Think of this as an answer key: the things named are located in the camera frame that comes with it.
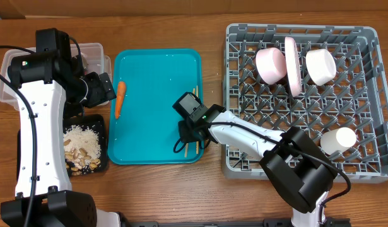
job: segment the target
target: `clear plastic container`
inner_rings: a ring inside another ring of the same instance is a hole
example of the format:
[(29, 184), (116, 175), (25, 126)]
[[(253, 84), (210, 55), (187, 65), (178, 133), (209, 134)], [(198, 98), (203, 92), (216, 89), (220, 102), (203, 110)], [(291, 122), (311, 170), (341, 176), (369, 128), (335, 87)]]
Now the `clear plastic container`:
[[(80, 51), (83, 57), (87, 60), (87, 73), (96, 72), (98, 74), (107, 73), (112, 80), (111, 72), (111, 60), (108, 56), (104, 56), (103, 46), (98, 43), (92, 44), (79, 44)], [(27, 48), (29, 50), (35, 51), (35, 47)], [(78, 50), (75, 44), (71, 45), (72, 56), (78, 54)], [(2, 74), (8, 81), (10, 81), (7, 74), (7, 68), (10, 65), (11, 60), (14, 57), (29, 54), (21, 50), (9, 50), (5, 53), (2, 63), (2, 68), (0, 69), (0, 74)], [(0, 80), (0, 102), (8, 103), (12, 105), (15, 110), (18, 110), (18, 104), (16, 99), (16, 94), (12, 89), (5, 85)]]

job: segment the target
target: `table top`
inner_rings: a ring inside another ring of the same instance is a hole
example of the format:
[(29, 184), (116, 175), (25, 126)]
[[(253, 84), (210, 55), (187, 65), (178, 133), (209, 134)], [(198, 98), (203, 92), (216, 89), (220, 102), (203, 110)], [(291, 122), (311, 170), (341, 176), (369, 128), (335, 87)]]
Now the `table top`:
[[(79, 43), (99, 42), (114, 64), (126, 49), (192, 48), (202, 57), (204, 103), (221, 105), (222, 46), (231, 23), (363, 25), (377, 30), (388, 82), (388, 11), (263, 13), (209, 16), (134, 16), (0, 21), (0, 45), (35, 46), (35, 30), (56, 27)], [(0, 67), (6, 50), (0, 50)], [(87, 114), (104, 116), (110, 105)], [(14, 199), (18, 112), (0, 103), (0, 203)], [(266, 180), (229, 180), (221, 172), (221, 147), (212, 144), (190, 165), (117, 166), (72, 177), (73, 190), (93, 196), (99, 209), (130, 221), (261, 221), (289, 218), (291, 208)], [(345, 188), (335, 183), (331, 194)], [(353, 184), (327, 204), (326, 215), (351, 218), (352, 226), (388, 226), (388, 182)], [(5, 226), (0, 219), (0, 226)]]

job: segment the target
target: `dish rack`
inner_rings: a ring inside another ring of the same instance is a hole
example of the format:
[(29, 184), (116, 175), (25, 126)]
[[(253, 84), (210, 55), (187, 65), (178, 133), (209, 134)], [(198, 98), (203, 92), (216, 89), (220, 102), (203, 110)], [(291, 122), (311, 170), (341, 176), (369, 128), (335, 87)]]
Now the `dish rack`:
[[(285, 37), (297, 43), (302, 92), (290, 95), (287, 78), (264, 83), (254, 65), (256, 52), (276, 47), (285, 54)], [(310, 79), (306, 53), (327, 49), (336, 62), (336, 77), (323, 86)], [(231, 24), (224, 49), (223, 105), (238, 117), (267, 129), (303, 129), (316, 144), (323, 133), (340, 127), (356, 132), (356, 144), (329, 159), (352, 182), (388, 180), (388, 87), (379, 39), (365, 26)], [(240, 150), (223, 146), (226, 178), (267, 179), (258, 161), (248, 156), (235, 168)], [(297, 158), (289, 161), (291, 167)]]

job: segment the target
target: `teal tray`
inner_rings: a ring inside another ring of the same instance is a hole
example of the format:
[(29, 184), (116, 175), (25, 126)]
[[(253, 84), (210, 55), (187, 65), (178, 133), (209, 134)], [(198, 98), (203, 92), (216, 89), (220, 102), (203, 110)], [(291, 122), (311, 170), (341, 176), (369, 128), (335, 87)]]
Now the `teal tray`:
[(182, 117), (172, 105), (197, 85), (203, 100), (201, 57), (192, 49), (125, 50), (115, 59), (113, 85), (126, 84), (121, 116), (111, 103), (108, 155), (118, 165), (193, 163), (196, 144), (173, 152)]

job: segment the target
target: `orange carrot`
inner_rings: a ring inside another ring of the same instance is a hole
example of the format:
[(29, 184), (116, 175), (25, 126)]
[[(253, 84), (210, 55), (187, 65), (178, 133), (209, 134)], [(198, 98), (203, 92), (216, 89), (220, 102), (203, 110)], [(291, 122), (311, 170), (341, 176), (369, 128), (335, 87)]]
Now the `orange carrot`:
[(119, 115), (121, 114), (121, 108), (122, 108), (122, 103), (124, 102), (125, 92), (126, 92), (126, 84), (125, 82), (121, 81), (118, 83), (118, 88), (117, 88), (117, 100), (115, 103), (115, 119), (118, 119)]

